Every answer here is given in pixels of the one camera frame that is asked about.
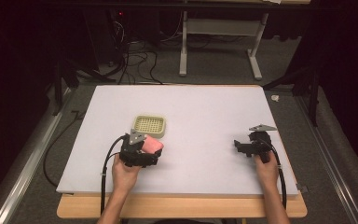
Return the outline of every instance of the white metal stand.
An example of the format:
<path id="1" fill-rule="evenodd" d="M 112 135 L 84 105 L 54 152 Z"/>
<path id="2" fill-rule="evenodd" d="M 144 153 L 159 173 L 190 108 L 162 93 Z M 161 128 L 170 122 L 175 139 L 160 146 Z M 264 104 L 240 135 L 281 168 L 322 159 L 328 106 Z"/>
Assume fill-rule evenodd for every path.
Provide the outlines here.
<path id="1" fill-rule="evenodd" d="M 187 12 L 183 15 L 182 50 L 180 55 L 179 76 L 187 74 L 187 34 L 205 35 L 248 35 L 255 37 L 255 44 L 252 49 L 247 50 L 250 64 L 256 80 L 261 80 L 261 72 L 255 58 L 261 36 L 267 24 L 268 13 L 263 14 L 261 21 L 229 21 L 229 20 L 205 20 L 189 19 Z"/>

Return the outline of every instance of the metal rail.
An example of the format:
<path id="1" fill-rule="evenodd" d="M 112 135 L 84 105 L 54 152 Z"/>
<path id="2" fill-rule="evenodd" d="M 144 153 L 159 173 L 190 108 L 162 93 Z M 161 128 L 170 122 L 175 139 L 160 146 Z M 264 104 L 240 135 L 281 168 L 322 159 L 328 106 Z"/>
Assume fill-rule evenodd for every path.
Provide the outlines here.
<path id="1" fill-rule="evenodd" d="M 322 135 L 320 134 L 317 127 L 314 127 L 312 122 L 308 117 L 308 109 L 304 99 L 301 96 L 296 97 L 296 102 L 302 112 L 304 113 L 304 117 L 307 120 L 308 125 L 310 126 L 310 130 L 313 133 L 313 136 L 318 144 L 319 153 L 323 159 L 324 166 L 328 175 L 330 176 L 331 182 L 336 189 L 337 195 L 341 200 L 342 205 L 344 206 L 345 212 L 347 213 L 348 218 L 351 223 L 358 224 L 358 207 L 351 195 L 351 191 L 345 183 L 341 173 L 336 167 L 336 163 L 331 156 L 327 145 L 325 144 Z"/>
<path id="2" fill-rule="evenodd" d="M 336 7 L 315 7 L 311 5 L 288 4 L 278 5 L 270 3 L 153 3 L 153 2 L 101 2 L 101 1 L 49 1 L 39 2 L 41 7 L 114 7 L 119 9 L 158 9 L 158 10 L 184 10 L 184 11 L 252 11 L 252 12 L 284 12 L 295 11 L 301 13 L 331 13 L 337 11 Z"/>
<path id="3" fill-rule="evenodd" d="M 72 95 L 73 92 L 67 89 L 64 95 L 65 101 L 63 103 L 62 110 L 58 113 L 58 115 L 51 117 L 51 119 L 48 121 L 50 125 L 46 128 L 44 135 L 41 136 L 40 141 L 38 141 L 37 145 L 34 147 L 33 153 L 22 169 L 19 178 L 14 184 L 11 192 L 8 194 L 6 201 L 2 205 L 0 210 L 0 224 L 8 223 L 17 206 L 20 204 L 22 196 L 28 189 L 31 180 L 34 177 L 36 168 L 43 158 L 43 155 L 45 154 L 45 150 L 48 147 L 48 142 L 62 117 L 62 111 L 64 111 Z"/>

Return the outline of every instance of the pink sponge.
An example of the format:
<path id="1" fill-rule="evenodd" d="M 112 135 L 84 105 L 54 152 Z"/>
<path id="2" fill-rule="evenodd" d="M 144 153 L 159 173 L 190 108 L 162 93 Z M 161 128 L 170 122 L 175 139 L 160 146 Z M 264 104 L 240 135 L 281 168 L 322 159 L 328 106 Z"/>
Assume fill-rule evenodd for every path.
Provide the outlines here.
<path id="1" fill-rule="evenodd" d="M 162 150 L 164 148 L 164 145 L 160 143 L 156 138 L 151 137 L 150 135 L 145 135 L 145 143 L 142 147 L 142 151 L 146 153 L 154 154 L 159 150 Z"/>

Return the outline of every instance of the metal bracket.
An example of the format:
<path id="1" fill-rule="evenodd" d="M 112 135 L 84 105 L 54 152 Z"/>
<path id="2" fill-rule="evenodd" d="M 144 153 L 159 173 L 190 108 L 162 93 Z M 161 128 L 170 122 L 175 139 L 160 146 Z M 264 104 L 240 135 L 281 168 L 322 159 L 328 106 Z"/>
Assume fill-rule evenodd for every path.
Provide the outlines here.
<path id="1" fill-rule="evenodd" d="M 301 184 L 298 184 L 298 183 L 296 183 L 296 187 L 297 187 L 297 189 L 301 192 L 301 193 L 308 193 L 308 192 L 310 192 L 309 190 L 308 190 L 308 187 L 307 186 L 302 186 Z"/>
<path id="2" fill-rule="evenodd" d="M 264 131 L 277 131 L 277 128 L 270 127 L 265 124 L 257 125 L 253 128 L 250 128 L 249 131 L 255 131 L 255 132 L 264 132 Z"/>
<path id="3" fill-rule="evenodd" d="M 131 134 L 130 134 L 130 145 L 134 145 L 137 144 L 139 142 L 142 142 L 146 139 L 145 134 L 142 133 L 138 133 L 135 129 L 131 129 Z"/>

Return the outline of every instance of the white table surface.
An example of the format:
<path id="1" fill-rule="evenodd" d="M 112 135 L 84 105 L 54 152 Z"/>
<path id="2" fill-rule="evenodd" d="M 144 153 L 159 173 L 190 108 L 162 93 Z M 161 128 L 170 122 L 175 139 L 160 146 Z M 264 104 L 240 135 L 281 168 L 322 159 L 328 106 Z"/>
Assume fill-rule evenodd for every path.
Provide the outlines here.
<path id="1" fill-rule="evenodd" d="M 141 170 L 133 192 L 260 195 L 253 159 L 234 139 L 250 143 L 249 128 L 276 127 L 259 86 L 99 86 L 77 135 L 57 191 L 98 193 L 103 162 L 113 142 L 129 133 L 139 115 L 167 120 L 156 166 Z M 287 194 L 297 195 L 279 132 L 268 132 L 283 167 Z M 113 152 L 120 151 L 121 141 Z M 112 191 L 108 163 L 106 191 Z"/>

